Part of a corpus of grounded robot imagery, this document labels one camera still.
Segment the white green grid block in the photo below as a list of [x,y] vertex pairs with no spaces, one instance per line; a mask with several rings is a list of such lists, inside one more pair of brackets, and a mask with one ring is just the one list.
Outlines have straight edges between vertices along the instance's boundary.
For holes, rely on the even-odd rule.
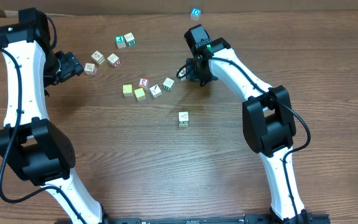
[[167,91],[172,91],[172,88],[174,86],[174,80],[171,78],[166,78],[163,82],[163,88]]

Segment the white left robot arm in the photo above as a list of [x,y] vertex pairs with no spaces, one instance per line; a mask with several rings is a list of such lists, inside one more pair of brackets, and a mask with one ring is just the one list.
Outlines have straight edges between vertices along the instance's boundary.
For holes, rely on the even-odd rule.
[[19,22],[0,27],[0,50],[7,67],[8,100],[0,129],[0,196],[9,166],[23,181],[48,192],[70,223],[107,223],[102,205],[87,191],[75,169],[73,145],[49,119],[46,87],[63,83],[84,68],[71,53],[53,52],[50,18],[36,8],[18,12]]

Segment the white green wooden block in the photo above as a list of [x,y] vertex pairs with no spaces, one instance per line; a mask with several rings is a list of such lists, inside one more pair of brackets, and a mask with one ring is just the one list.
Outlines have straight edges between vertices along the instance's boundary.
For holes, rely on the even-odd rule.
[[187,111],[181,111],[178,113],[179,127],[188,127],[189,116]]

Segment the white animal picture block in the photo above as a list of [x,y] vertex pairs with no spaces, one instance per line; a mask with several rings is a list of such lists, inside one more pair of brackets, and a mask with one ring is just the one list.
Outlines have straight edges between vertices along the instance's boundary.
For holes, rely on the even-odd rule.
[[180,80],[181,81],[186,80],[185,74],[186,74],[186,68],[184,68],[183,70],[180,71]]

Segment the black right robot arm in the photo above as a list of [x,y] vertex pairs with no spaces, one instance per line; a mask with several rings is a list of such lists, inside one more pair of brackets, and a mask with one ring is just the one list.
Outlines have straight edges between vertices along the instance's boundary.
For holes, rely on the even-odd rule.
[[177,77],[199,81],[201,86],[221,80],[242,101],[244,138],[260,156],[270,187],[270,221],[307,223],[292,165],[295,122],[305,122],[292,109],[287,89],[274,88],[255,76],[228,42],[212,40],[202,25],[190,28],[184,38],[193,56],[183,66],[186,72]]

